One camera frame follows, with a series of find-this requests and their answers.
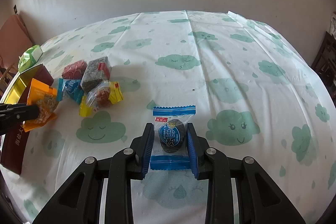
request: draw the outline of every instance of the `cartoon eye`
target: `cartoon eye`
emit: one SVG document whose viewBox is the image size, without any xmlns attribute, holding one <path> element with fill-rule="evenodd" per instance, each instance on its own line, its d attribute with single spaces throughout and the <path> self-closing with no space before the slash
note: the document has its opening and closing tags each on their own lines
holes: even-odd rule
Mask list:
<svg viewBox="0 0 336 224">
<path fill-rule="evenodd" d="M 176 187 L 168 187 L 168 193 L 170 192 L 170 191 L 172 191 L 172 190 L 176 190 Z"/>
<path fill-rule="evenodd" d="M 195 186 L 195 187 L 192 188 L 192 191 L 195 191 L 195 190 L 200 190 L 202 193 L 204 191 L 203 188 L 200 187 L 200 186 Z"/>
</svg>

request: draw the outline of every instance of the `transparent plastic wrapper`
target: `transparent plastic wrapper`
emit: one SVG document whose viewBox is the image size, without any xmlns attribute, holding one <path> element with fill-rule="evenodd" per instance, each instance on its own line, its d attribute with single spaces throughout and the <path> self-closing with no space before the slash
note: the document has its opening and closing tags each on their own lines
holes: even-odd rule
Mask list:
<svg viewBox="0 0 336 224">
<path fill-rule="evenodd" d="M 42 127 L 50 120 L 56 119 L 54 113 L 58 102 L 56 100 L 57 89 L 48 86 L 36 79 L 32 79 L 27 99 L 27 105 L 37 105 L 40 114 L 34 120 L 28 120 L 23 123 L 23 130 L 28 132 L 34 128 Z"/>
<path fill-rule="evenodd" d="M 73 99 L 77 104 L 80 104 L 84 91 L 80 86 L 81 80 L 75 79 L 63 79 L 58 80 L 58 89 L 57 89 L 57 101 L 60 102 L 63 100 L 63 97 L 68 96 Z"/>
<path fill-rule="evenodd" d="M 43 51 L 39 45 L 32 46 L 26 50 L 20 57 L 20 61 L 17 66 L 19 72 L 22 73 L 34 66 L 42 54 Z"/>
<path fill-rule="evenodd" d="M 196 114 L 196 106 L 154 107 L 152 170 L 190 169 L 186 148 L 186 126 Z"/>
<path fill-rule="evenodd" d="M 111 66 L 107 56 L 90 61 L 81 82 L 85 94 L 88 94 L 100 82 L 110 80 L 110 73 Z"/>
<path fill-rule="evenodd" d="M 91 115 L 92 110 L 98 111 L 100 107 L 108 107 L 124 100 L 118 82 L 105 80 L 83 96 L 79 106 L 82 117 Z"/>
<path fill-rule="evenodd" d="M 87 68 L 87 63 L 84 59 L 79 60 L 66 66 L 62 72 L 63 79 L 79 79 L 83 78 L 84 72 Z"/>
</svg>

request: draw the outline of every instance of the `pink cloth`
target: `pink cloth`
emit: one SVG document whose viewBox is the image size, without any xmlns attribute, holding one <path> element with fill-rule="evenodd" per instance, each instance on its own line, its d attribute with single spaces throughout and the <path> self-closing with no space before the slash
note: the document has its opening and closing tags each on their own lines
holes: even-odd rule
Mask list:
<svg viewBox="0 0 336 224">
<path fill-rule="evenodd" d="M 28 31 L 19 15 L 10 16 L 0 29 L 1 67 L 14 63 L 17 68 L 19 56 L 32 46 Z"/>
</svg>

